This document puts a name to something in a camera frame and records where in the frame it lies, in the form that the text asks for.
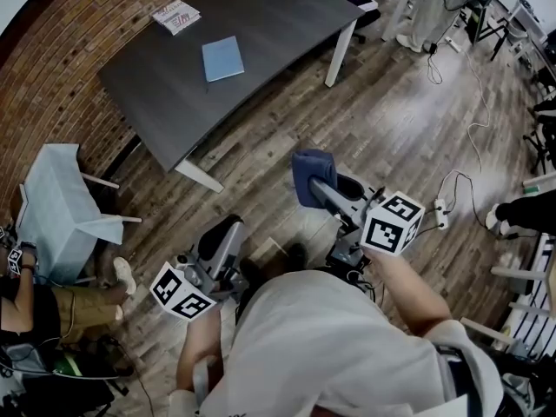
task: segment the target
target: black shoe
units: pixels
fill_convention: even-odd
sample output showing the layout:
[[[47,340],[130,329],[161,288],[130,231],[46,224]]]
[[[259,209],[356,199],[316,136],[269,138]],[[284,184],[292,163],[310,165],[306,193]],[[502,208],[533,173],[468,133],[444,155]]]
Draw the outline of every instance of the black shoe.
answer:
[[[288,272],[300,272],[307,268],[309,254],[307,248],[297,242],[288,250]]]

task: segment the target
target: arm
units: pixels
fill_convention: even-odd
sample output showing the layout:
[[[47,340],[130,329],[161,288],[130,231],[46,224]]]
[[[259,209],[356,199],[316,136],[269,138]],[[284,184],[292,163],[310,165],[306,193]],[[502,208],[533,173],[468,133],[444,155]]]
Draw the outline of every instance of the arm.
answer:
[[[208,355],[214,355],[217,362],[209,370],[209,390],[224,375],[222,349],[220,346],[220,308],[212,307],[196,320],[188,324],[182,354],[175,373],[176,389],[193,390],[193,368],[195,364]]]
[[[33,271],[25,266],[35,266],[35,256],[24,252],[19,289],[12,302],[2,298],[0,328],[8,332],[29,332],[33,330]]]
[[[450,309],[444,299],[434,292],[401,256],[391,256],[365,250],[376,262],[376,270],[392,296],[401,319],[418,336],[446,320]]]

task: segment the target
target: black pants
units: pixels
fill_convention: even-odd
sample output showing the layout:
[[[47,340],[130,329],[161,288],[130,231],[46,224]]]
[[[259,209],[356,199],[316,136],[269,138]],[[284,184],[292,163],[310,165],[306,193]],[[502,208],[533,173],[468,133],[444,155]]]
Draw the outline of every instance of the black pants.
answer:
[[[500,204],[496,208],[496,218],[511,226],[556,235],[556,190]]]
[[[541,116],[556,116],[556,99],[537,103],[533,111]]]

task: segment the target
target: shoe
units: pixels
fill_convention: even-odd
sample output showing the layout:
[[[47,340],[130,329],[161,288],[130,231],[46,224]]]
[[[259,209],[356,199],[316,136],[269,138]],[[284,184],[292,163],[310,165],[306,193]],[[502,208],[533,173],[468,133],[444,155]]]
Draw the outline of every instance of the shoe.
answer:
[[[509,224],[508,221],[502,221],[500,224],[500,234],[503,236],[507,236],[510,234],[512,230],[512,226]]]
[[[117,305],[116,306],[116,321],[121,321],[123,320],[123,309],[122,306]]]
[[[489,230],[492,230],[499,222],[498,218],[496,217],[496,209],[498,208],[498,206],[499,204],[494,204],[488,212],[488,215],[486,215],[487,219],[485,220],[485,225],[486,228],[488,228]]]
[[[398,41],[398,43],[405,47],[405,48],[409,48],[411,51],[416,52],[417,54],[421,53],[421,48],[417,48],[416,46],[414,46],[411,43],[411,40],[409,39],[408,36],[403,36],[402,34],[398,34],[396,36],[396,40]]]
[[[309,253],[307,248],[297,242],[288,250],[288,272],[301,272],[307,268]]]
[[[127,261],[125,261],[121,256],[114,258],[113,261],[114,270],[116,271],[116,279],[118,281],[124,282],[127,286],[125,291],[126,294],[132,295],[137,290],[137,283],[133,279],[133,275],[131,274],[131,266]]]

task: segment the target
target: blue notebook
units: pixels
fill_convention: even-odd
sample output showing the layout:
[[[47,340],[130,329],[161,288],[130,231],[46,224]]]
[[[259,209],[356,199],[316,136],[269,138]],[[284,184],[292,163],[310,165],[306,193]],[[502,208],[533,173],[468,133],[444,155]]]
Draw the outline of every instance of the blue notebook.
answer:
[[[202,60],[205,64],[207,82],[244,72],[242,55],[235,36],[203,45]]]

